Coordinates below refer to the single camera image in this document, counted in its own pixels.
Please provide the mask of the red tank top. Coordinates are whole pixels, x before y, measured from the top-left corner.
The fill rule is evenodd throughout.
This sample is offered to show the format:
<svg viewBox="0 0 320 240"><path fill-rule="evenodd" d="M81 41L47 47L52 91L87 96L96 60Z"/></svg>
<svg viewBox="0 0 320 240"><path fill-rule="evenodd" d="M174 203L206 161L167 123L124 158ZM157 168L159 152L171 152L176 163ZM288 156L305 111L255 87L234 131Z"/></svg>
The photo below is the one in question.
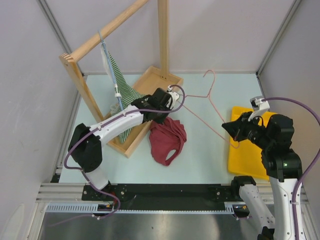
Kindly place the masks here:
<svg viewBox="0 0 320 240"><path fill-rule="evenodd" d="M167 117L163 123L153 121L150 125L149 142L153 159L168 167L181 153L187 133L179 120Z"/></svg>

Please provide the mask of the pink wire hanger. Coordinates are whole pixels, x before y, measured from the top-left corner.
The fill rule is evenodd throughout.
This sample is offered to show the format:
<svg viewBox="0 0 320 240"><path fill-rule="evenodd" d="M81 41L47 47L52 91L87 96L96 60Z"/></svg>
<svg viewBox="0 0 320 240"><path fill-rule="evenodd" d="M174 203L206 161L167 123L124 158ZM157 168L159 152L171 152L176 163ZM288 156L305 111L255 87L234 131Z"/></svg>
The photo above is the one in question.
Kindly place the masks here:
<svg viewBox="0 0 320 240"><path fill-rule="evenodd" d="M212 133L223 140L231 148L238 149L240 147L239 143L230 141L228 136L220 133L218 129L212 126L212 123L225 123L226 119L219 112L211 97L216 81L216 73L214 70L209 69L203 73L202 77L205 78L207 75L211 75L211 83L209 85L204 83L204 93L202 95L186 93L185 103L182 105L182 108L192 114L193 117L204 124Z"/></svg>

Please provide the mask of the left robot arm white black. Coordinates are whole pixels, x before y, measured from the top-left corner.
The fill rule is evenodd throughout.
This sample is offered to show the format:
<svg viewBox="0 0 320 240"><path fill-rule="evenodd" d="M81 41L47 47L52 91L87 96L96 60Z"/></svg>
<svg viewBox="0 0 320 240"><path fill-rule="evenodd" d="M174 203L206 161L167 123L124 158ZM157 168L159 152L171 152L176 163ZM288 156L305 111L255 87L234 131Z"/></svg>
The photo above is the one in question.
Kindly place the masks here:
<svg viewBox="0 0 320 240"><path fill-rule="evenodd" d="M103 146L121 133L145 122L163 123L179 97L170 88L157 88L152 95L135 99L125 110L104 121L92 126L83 123L76 126L68 154L94 186L93 194L98 199L105 200L111 193L110 181L101 169Z"/></svg>

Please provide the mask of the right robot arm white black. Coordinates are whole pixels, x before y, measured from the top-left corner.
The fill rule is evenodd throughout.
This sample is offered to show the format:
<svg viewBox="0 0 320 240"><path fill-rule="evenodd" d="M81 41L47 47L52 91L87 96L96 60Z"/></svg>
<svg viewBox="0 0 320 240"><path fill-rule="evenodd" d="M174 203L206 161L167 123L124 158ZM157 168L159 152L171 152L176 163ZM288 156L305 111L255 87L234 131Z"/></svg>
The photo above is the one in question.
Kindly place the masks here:
<svg viewBox="0 0 320 240"><path fill-rule="evenodd" d="M295 189L302 177L302 162L291 149L295 132L293 120L281 114L270 117L266 126L259 118L249 119L245 112L222 127L237 142L249 140L261 149L261 161L272 189L274 213L262 200L251 176L236 176L231 182L231 196L244 201L255 221L259 240L304 240L301 190Z"/></svg>

